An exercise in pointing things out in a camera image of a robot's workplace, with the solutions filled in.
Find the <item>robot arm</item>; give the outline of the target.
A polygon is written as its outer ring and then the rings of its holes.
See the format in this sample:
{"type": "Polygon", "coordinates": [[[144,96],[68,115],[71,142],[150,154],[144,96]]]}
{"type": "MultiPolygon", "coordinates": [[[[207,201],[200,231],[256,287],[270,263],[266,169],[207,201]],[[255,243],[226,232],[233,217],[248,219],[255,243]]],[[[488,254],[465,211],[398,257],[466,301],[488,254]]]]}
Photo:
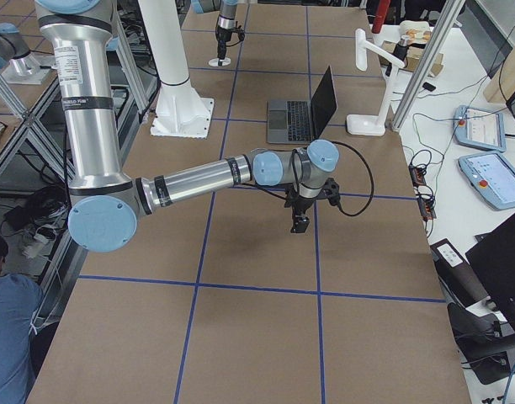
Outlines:
{"type": "Polygon", "coordinates": [[[238,1],[234,0],[192,0],[191,6],[196,13],[218,11],[215,26],[217,57],[209,61],[213,67],[229,66],[231,59],[226,56],[227,48],[241,44],[245,40],[245,31],[236,21],[238,1]]]}
{"type": "MultiPolygon", "coordinates": [[[[295,195],[288,200],[292,230],[305,229],[305,211],[324,194],[337,166],[333,143],[315,140],[293,151],[255,149],[171,174],[132,178],[122,168],[110,95],[107,47],[117,25],[115,3],[38,1],[35,9],[40,31],[53,46],[71,142],[75,174],[67,226],[76,244],[91,252],[112,252],[135,235],[141,217],[245,183],[293,185],[295,195]]],[[[142,1],[139,9],[160,80],[151,139],[141,143],[136,155],[151,168],[164,157],[182,160],[182,139],[208,135],[215,102],[201,97],[190,81],[175,4],[142,1]]]]}

